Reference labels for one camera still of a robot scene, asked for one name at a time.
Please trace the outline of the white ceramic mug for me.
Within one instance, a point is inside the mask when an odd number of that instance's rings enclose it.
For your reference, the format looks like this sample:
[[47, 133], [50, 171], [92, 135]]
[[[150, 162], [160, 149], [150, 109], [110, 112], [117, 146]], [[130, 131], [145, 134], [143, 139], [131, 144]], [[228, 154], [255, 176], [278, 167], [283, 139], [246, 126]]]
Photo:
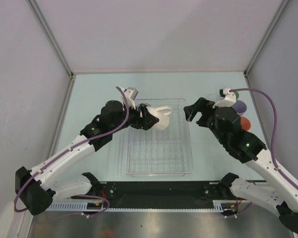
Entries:
[[169, 106], [162, 107], [147, 107], [148, 112], [158, 118], [158, 122], [153, 126], [155, 129], [163, 131], [169, 126], [170, 114], [172, 113], [172, 108]]

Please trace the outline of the clear glass cup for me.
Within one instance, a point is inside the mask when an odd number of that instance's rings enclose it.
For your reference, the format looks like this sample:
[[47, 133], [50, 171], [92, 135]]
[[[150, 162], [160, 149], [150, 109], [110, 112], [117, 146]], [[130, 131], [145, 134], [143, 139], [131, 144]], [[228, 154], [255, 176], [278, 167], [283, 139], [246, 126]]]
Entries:
[[219, 93], [211, 93], [206, 96], [206, 99], [209, 101], [217, 102], [222, 99], [222, 96]]

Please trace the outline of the lavender plastic cup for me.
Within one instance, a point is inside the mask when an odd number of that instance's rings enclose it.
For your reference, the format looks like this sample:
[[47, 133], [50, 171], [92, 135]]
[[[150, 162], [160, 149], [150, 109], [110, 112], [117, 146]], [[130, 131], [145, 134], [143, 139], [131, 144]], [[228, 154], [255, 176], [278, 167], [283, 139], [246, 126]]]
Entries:
[[247, 111], [247, 105], [241, 100], [236, 100], [235, 104], [233, 104], [232, 107], [240, 116], [244, 115], [244, 113]]

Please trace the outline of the pink plastic cup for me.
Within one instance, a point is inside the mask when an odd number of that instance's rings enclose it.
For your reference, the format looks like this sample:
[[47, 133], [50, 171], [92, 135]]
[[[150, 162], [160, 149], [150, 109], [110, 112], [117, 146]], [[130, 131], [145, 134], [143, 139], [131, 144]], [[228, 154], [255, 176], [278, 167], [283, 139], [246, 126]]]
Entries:
[[251, 128], [251, 122], [248, 118], [241, 116], [240, 117], [240, 124], [243, 130], [250, 130]]

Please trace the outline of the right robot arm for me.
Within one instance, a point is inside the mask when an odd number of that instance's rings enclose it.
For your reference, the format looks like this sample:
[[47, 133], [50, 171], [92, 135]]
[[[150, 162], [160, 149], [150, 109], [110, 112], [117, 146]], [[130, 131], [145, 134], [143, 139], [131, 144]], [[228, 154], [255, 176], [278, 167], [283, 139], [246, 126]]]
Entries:
[[276, 215], [286, 228], [298, 234], [298, 180], [273, 159], [256, 135], [242, 128], [241, 117], [234, 108], [219, 107], [201, 97], [185, 106], [184, 113], [187, 121], [201, 113], [197, 125], [208, 128], [233, 158], [254, 170], [273, 188], [267, 190], [228, 173], [220, 180], [220, 195], [225, 199], [233, 196], [247, 199]]

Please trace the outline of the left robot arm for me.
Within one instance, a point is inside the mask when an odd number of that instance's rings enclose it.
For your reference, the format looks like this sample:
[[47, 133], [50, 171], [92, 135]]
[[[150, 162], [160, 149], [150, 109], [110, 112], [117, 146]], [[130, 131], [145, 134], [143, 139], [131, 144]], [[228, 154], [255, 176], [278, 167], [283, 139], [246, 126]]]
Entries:
[[63, 198], [95, 198], [101, 185], [90, 172], [64, 183], [57, 176], [84, 157], [98, 151], [112, 140], [113, 134], [127, 127], [149, 130], [165, 129], [166, 120], [155, 108], [140, 104], [124, 105], [109, 101], [91, 123], [66, 148], [31, 169], [21, 167], [15, 173], [16, 200], [21, 200], [32, 215], [39, 215], [52, 202]]

